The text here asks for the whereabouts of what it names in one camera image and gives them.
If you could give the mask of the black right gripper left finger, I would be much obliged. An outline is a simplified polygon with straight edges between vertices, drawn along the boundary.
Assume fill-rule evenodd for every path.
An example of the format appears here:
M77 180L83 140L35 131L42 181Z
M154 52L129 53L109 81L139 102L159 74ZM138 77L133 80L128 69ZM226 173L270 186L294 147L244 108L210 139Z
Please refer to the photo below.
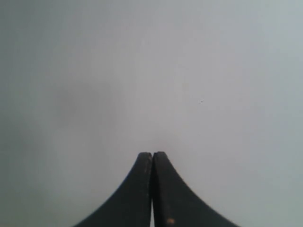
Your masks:
M152 154L139 153L127 177L96 211L77 227L149 227Z

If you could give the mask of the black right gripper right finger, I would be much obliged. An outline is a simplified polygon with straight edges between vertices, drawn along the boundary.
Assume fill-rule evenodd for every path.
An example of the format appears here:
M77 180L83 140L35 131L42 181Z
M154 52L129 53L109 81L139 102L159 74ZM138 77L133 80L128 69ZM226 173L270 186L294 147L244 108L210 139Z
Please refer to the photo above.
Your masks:
M236 227L184 182L165 152L153 155L152 207L156 227Z

